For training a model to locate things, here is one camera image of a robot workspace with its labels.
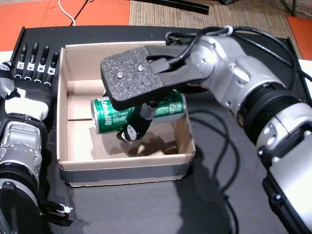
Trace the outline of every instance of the orange floor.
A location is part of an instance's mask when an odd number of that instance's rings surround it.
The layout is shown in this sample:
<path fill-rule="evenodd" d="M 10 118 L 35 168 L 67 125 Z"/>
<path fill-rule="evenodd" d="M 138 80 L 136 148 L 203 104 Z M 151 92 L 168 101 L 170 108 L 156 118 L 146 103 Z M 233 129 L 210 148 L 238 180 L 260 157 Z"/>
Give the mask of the orange floor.
<path fill-rule="evenodd" d="M 312 60 L 312 19 L 287 16 L 302 58 Z"/>
<path fill-rule="evenodd" d="M 61 5 L 74 16 L 84 0 L 62 0 Z M 129 0 L 88 2 L 76 20 L 77 25 L 129 25 Z M 13 50 L 20 29 L 67 26 L 71 20 L 61 12 L 58 0 L 41 0 L 0 5 L 0 51 Z"/>

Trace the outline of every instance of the green soda can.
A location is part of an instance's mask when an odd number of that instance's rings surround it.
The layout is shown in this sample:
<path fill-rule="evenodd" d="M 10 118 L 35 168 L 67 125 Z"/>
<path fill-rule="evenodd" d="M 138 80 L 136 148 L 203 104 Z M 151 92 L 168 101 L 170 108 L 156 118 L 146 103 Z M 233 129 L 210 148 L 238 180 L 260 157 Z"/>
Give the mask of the green soda can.
<path fill-rule="evenodd" d="M 108 97 L 91 101 L 91 113 L 96 134 L 118 132 L 128 125 L 127 117 L 135 108 L 123 111 L 113 108 Z M 185 116 L 186 101 L 182 93 L 172 91 L 170 95 L 158 101 L 158 108 L 151 124 L 178 120 Z"/>

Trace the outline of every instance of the open cardboard box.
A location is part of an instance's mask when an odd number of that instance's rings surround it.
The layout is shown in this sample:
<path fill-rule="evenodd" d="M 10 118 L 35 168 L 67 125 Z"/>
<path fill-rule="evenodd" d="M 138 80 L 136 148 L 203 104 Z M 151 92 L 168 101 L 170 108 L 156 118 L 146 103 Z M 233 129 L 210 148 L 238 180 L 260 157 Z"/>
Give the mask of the open cardboard box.
<path fill-rule="evenodd" d="M 103 58 L 163 41 L 67 45 L 60 55 L 57 157 L 62 178 L 73 187 L 181 179 L 195 154 L 189 118 L 149 128 L 125 143 L 116 133 L 97 135 L 90 101 L 102 96 Z"/>

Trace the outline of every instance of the black table surface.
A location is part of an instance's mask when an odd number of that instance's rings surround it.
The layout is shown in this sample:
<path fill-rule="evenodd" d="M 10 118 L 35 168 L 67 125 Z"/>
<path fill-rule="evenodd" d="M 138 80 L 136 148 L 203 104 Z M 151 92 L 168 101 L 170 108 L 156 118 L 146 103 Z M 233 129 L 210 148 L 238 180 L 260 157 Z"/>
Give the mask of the black table surface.
<path fill-rule="evenodd" d="M 163 40 L 166 32 L 190 32 L 195 29 L 139 26 L 80 26 L 25 29 L 16 47 L 18 58 L 23 43 L 35 41 L 40 50 L 45 44 L 59 51 L 67 44 Z M 262 36 L 247 35 L 281 56 L 281 48 Z M 267 54 L 239 42 L 245 52 L 263 61 L 282 81 L 289 82 L 291 70 Z M 56 94 L 57 75 L 53 82 Z M 302 83 L 296 93 L 305 99 Z M 270 210 L 262 188 L 266 175 L 255 147 L 238 127 L 232 115 L 222 108 L 210 92 L 187 95 L 189 112 L 207 110 L 221 117 L 238 148 L 241 164 L 233 185 L 226 191 L 237 214 L 242 234 L 284 234 L 285 228 Z M 191 119 L 196 155 L 188 175 L 178 181 L 158 183 L 71 188 L 63 184 L 56 160 L 56 105 L 47 120 L 50 132 L 46 150 L 42 152 L 40 197 L 74 207 L 70 221 L 62 225 L 45 224 L 47 233 L 55 234 L 228 234 L 232 218 L 219 185 L 224 184 L 235 166 L 231 147 L 224 155 L 218 181 L 212 169 L 224 145 L 224 138 Z M 222 123 L 209 113 L 191 114 L 222 130 Z"/>

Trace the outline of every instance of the robotic arm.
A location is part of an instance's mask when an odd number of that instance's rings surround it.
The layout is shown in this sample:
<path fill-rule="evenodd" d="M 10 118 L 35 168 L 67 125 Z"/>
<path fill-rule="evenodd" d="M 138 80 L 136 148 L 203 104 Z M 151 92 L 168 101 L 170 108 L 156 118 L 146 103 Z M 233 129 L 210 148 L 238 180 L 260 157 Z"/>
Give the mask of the robotic arm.
<path fill-rule="evenodd" d="M 11 70 L 11 62 L 0 64 L 1 110 L 6 113 L 0 122 L 0 234 L 42 234 L 42 216 L 60 213 L 65 216 L 54 217 L 67 219 L 72 209 L 39 200 L 41 152 L 48 138 L 43 121 L 52 104 L 52 80 L 50 74 L 45 83 L 18 74 L 14 78 Z"/>
<path fill-rule="evenodd" d="M 104 59 L 102 80 L 113 107 L 138 106 L 185 85 L 208 87 L 256 146 L 273 211 L 290 233 L 311 233 L 311 107 L 231 37 L 201 36 L 181 60 L 187 49 L 143 46 Z M 120 68 L 122 79 L 116 75 Z"/>

